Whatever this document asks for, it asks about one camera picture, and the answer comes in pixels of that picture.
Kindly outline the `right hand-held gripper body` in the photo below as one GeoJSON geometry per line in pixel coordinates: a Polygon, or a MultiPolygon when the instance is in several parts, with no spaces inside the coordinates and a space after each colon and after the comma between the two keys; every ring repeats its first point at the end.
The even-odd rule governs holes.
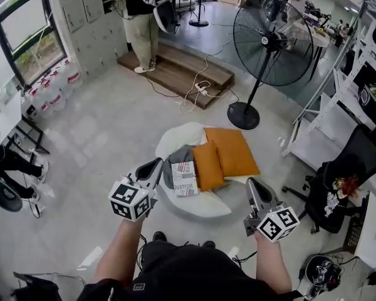
{"type": "Polygon", "coordinates": [[[289,236],[300,224],[292,207],[280,201],[274,190],[262,180],[250,177],[246,181],[246,194],[251,207],[244,220],[247,236],[260,232],[270,242],[289,236]]]}

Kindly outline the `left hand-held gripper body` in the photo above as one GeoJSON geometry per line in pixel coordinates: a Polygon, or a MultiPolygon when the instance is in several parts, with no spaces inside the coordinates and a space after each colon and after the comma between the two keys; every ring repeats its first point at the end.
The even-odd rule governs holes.
{"type": "Polygon", "coordinates": [[[154,196],[162,166],[163,160],[157,157],[115,181],[108,195],[113,213],[129,221],[147,217],[157,202],[154,196]]]}

